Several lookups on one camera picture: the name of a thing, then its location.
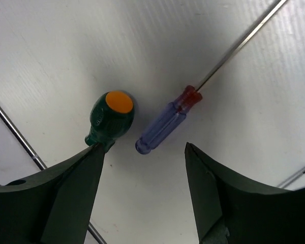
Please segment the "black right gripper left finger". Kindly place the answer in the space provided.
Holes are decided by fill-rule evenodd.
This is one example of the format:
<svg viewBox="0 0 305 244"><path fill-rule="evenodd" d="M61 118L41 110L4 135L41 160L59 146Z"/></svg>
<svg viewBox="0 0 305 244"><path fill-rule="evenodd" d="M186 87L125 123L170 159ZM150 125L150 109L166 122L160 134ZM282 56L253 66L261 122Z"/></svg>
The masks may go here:
<svg viewBox="0 0 305 244"><path fill-rule="evenodd" d="M95 144L0 185L0 243L84 243L104 164Z"/></svg>

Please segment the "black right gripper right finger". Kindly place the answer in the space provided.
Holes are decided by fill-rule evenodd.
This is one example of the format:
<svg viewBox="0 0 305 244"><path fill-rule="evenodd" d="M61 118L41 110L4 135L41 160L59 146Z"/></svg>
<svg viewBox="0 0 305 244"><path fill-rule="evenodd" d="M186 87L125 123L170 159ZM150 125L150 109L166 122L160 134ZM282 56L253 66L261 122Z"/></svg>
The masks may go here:
<svg viewBox="0 0 305 244"><path fill-rule="evenodd" d="M200 243L305 243L305 188L257 182L191 143L185 160Z"/></svg>

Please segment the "stubby green screwdriver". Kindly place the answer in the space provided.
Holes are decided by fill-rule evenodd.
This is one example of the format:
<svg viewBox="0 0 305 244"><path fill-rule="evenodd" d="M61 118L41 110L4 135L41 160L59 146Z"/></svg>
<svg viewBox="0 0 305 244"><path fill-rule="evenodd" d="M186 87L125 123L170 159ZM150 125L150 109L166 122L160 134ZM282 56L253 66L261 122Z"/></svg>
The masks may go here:
<svg viewBox="0 0 305 244"><path fill-rule="evenodd" d="M103 94L91 110L90 130L85 143L88 146L100 143L108 152L116 140L130 129L134 115L134 102L128 94L119 90Z"/></svg>

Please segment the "blue clear handle screwdriver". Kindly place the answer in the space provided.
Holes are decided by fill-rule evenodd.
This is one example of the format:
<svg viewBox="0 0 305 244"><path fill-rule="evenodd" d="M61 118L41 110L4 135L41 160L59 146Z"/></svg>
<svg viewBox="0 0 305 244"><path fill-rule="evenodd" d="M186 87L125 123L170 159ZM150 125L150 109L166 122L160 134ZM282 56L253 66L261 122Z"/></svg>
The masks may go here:
<svg viewBox="0 0 305 244"><path fill-rule="evenodd" d="M285 3L286 1L274 1L232 44L196 86L186 86L174 101L166 105L164 110L150 123L136 141L135 148L140 154L146 155L158 147L186 119L192 107L202 100L200 90L209 82L211 77L262 29Z"/></svg>

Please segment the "black green precision screwdriver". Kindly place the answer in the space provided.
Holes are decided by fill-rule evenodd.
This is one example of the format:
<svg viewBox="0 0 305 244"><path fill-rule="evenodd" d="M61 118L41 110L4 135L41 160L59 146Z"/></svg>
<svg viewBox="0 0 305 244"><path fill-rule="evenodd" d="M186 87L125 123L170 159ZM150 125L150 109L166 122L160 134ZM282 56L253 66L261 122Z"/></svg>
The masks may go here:
<svg viewBox="0 0 305 244"><path fill-rule="evenodd" d="M295 172L293 175L285 179L283 182L277 185L277 188L286 189L288 186L293 184L299 178L305 175L305 166L301 168L299 171Z"/></svg>

